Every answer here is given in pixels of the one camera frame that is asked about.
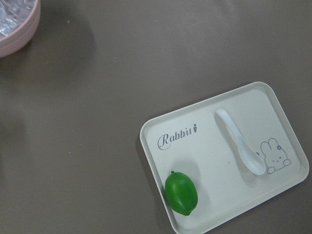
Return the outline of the white ceramic spoon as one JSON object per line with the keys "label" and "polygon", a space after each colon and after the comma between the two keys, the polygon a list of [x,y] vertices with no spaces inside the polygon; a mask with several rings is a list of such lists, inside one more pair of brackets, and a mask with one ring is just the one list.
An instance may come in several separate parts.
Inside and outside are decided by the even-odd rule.
{"label": "white ceramic spoon", "polygon": [[247,144],[232,117],[228,114],[226,110],[222,108],[217,109],[215,113],[221,118],[226,127],[230,130],[236,142],[240,158],[244,165],[247,167],[247,169],[255,175],[264,175],[264,173],[266,172],[265,162]]}

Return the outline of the pink ribbed bowl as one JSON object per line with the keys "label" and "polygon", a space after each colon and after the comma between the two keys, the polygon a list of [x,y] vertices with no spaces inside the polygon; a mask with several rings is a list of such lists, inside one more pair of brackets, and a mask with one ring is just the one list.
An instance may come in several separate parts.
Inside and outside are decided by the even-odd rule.
{"label": "pink ribbed bowl", "polygon": [[0,57],[15,53],[34,36],[39,25],[40,0],[0,2]]}

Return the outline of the cream rabbit tray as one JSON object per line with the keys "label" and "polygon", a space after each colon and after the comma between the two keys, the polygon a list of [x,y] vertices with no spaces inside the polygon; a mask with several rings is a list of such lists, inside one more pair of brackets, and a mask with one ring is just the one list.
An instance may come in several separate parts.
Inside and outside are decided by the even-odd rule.
{"label": "cream rabbit tray", "polygon": [[[250,172],[221,118],[232,117],[246,142],[265,161]],[[171,226],[178,234],[203,234],[302,182],[309,162],[273,91],[254,82],[147,121],[140,141]],[[198,204],[188,215],[173,211],[164,193],[172,172],[195,184]]]}

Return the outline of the green lime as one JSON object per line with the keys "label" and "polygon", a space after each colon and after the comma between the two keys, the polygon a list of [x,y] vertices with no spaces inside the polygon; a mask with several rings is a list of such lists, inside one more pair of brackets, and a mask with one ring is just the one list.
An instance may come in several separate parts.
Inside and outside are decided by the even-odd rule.
{"label": "green lime", "polygon": [[171,171],[165,181],[165,195],[171,208],[184,216],[189,216],[198,204],[196,187],[182,172]]}

